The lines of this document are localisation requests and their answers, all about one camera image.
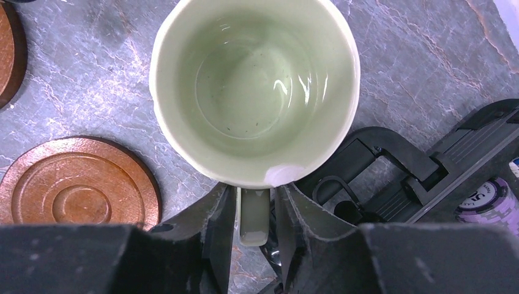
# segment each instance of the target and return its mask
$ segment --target white label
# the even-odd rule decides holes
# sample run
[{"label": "white label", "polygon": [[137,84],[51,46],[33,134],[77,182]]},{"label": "white label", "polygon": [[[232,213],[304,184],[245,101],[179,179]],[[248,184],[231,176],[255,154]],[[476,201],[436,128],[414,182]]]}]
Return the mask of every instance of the white label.
[{"label": "white label", "polygon": [[467,198],[462,204],[460,204],[460,208],[480,208],[491,202],[496,194],[496,187],[492,183],[486,182],[485,184],[483,184],[483,186],[479,187],[479,189],[475,191],[469,198]]}]

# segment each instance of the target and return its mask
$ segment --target table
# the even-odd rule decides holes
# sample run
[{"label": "table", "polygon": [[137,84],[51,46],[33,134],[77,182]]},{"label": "table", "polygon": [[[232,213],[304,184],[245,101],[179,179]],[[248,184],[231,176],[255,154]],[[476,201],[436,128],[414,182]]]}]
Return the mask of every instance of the table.
[{"label": "table", "polygon": [[[333,2],[360,53],[360,104],[352,130],[388,127],[427,150],[470,111],[518,98],[519,55],[494,2]],[[29,63],[20,91],[0,110],[0,178],[36,145],[90,135],[118,142],[145,161],[159,183],[165,219],[209,191],[215,182],[187,164],[162,135],[148,91],[155,33],[176,3],[18,5]],[[391,179],[392,170],[379,161],[352,186],[366,200]],[[258,248],[235,241],[231,293],[255,293],[273,278]]]}]

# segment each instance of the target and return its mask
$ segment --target wooden coaster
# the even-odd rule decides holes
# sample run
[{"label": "wooden coaster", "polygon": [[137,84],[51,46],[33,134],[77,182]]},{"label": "wooden coaster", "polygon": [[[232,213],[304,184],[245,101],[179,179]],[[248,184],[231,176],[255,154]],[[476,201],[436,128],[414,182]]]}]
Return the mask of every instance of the wooden coaster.
[{"label": "wooden coaster", "polygon": [[0,108],[21,86],[27,69],[27,40],[13,6],[0,6]]},{"label": "wooden coaster", "polygon": [[100,140],[54,140],[20,156],[0,184],[0,224],[157,225],[159,194],[150,171]]}]

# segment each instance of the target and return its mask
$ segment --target marble surface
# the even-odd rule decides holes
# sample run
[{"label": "marble surface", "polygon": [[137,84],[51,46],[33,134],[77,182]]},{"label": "marble surface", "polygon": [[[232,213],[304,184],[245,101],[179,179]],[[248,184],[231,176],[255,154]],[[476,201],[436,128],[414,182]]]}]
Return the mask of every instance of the marble surface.
[{"label": "marble surface", "polygon": [[[426,150],[470,111],[517,98],[519,55],[486,0],[333,0],[353,32],[362,68],[353,130],[389,127]],[[165,218],[215,184],[162,135],[147,86],[155,33],[176,1],[38,0],[19,5],[29,65],[0,110],[0,178],[24,152],[55,138],[92,135],[139,155],[162,192]],[[390,180],[377,162],[355,180],[364,200]],[[274,278],[257,248],[233,247],[230,292]]]}]

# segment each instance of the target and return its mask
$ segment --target coaster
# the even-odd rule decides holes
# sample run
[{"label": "coaster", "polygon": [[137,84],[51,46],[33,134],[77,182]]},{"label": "coaster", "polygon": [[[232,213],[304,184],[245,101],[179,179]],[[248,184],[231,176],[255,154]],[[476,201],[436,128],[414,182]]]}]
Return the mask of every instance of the coaster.
[{"label": "coaster", "polygon": [[27,68],[27,41],[18,14],[9,3],[0,6],[0,108],[21,86]]},{"label": "coaster", "polygon": [[135,155],[102,139],[46,142],[20,156],[0,184],[0,224],[157,225],[159,193]]}]

